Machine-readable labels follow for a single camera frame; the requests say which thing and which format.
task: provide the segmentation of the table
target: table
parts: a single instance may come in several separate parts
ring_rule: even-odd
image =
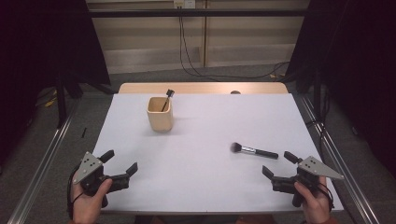
[[[175,125],[170,133],[155,133],[147,120],[147,102],[168,89],[176,92]],[[242,94],[218,94],[231,91]],[[279,159],[232,153],[232,142],[277,152]],[[113,98],[93,154],[110,149],[116,155],[105,164],[105,174],[121,174],[135,161],[139,171],[128,189],[107,196],[105,211],[146,215],[299,211],[291,205],[292,195],[272,191],[262,166],[275,175],[292,176],[296,166],[283,158],[285,150],[303,159],[319,158],[281,83],[124,84]],[[330,181],[328,185],[334,210],[343,210]]]

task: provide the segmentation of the power outlet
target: power outlet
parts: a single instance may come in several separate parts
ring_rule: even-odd
[[[184,0],[174,0],[174,8],[184,8]]]
[[[184,8],[195,8],[195,0],[184,0]]]

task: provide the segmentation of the black brush handle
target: black brush handle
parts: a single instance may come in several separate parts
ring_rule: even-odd
[[[277,159],[279,157],[279,155],[277,155],[277,153],[275,153],[275,152],[263,151],[263,150],[258,150],[258,149],[256,149],[256,154],[259,154],[261,156],[268,157],[271,159]]]

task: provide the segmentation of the black brush head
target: black brush head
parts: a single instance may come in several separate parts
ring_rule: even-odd
[[[242,146],[237,143],[232,143],[230,150],[231,150],[231,152],[239,152],[242,150]]]

